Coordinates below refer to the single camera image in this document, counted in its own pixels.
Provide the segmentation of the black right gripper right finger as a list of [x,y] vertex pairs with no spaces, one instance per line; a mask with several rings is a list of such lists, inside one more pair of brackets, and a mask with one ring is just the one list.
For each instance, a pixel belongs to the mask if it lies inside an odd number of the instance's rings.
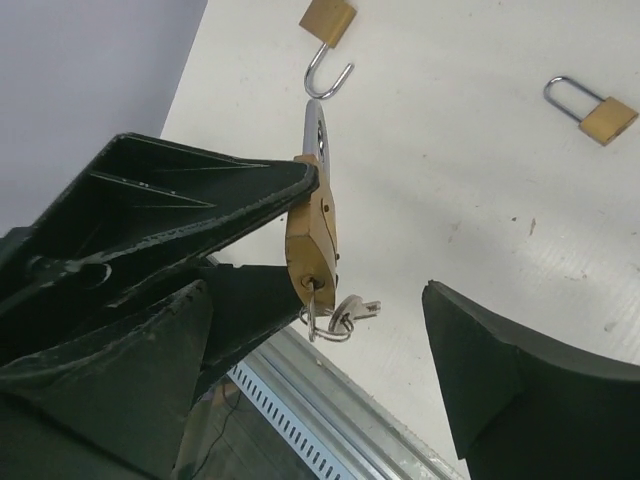
[[457,456],[473,479],[636,479],[639,368],[489,311],[422,293]]

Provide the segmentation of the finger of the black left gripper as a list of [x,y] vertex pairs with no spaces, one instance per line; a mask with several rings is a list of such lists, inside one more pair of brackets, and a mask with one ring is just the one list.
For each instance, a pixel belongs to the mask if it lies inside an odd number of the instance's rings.
[[318,170],[114,137],[1,257],[1,312],[116,307],[307,199]]
[[213,316],[194,393],[205,394],[302,307],[284,266],[214,264],[199,269]]

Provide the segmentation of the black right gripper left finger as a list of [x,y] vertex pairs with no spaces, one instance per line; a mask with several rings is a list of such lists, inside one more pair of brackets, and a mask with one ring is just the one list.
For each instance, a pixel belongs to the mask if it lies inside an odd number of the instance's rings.
[[1,368],[4,479],[167,479],[212,320],[204,281]]

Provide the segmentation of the silver key pair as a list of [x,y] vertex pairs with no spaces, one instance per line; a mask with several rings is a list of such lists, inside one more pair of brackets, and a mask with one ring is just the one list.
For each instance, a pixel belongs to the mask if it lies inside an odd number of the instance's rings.
[[310,282],[311,297],[298,313],[298,318],[307,327],[308,340],[313,343],[323,339],[333,343],[348,341],[355,330],[355,324],[380,314],[382,304],[379,300],[366,302],[359,295],[347,296],[334,309],[321,309],[317,302],[320,283]]

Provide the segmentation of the long-shackle brass padlock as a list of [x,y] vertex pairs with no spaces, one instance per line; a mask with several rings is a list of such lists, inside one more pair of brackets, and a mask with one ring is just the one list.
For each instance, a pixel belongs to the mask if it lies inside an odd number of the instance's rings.
[[320,316],[335,308],[338,253],[328,131],[322,105],[316,99],[306,104],[303,151],[294,161],[310,166],[318,174],[319,186],[309,199],[288,212],[285,258],[298,297]]

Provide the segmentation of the large brass padlock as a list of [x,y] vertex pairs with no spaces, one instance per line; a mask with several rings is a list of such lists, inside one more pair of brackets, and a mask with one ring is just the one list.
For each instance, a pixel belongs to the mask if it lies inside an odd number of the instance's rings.
[[320,63],[338,45],[356,15],[357,10],[349,1],[312,0],[300,19],[299,26],[321,42],[304,74],[304,88],[311,98],[327,100],[333,97],[354,70],[355,65],[348,63],[328,89],[321,91],[315,87],[315,74]]

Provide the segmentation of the small brass padlock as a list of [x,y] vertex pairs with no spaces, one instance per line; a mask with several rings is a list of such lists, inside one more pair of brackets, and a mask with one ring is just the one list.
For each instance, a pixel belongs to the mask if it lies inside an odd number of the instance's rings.
[[[597,101],[596,107],[586,116],[579,116],[566,105],[556,100],[552,89],[561,83],[570,85],[577,91]],[[566,116],[573,119],[578,128],[601,146],[607,146],[624,133],[638,118],[639,112],[614,97],[601,97],[591,89],[569,76],[551,78],[542,91],[543,98]]]

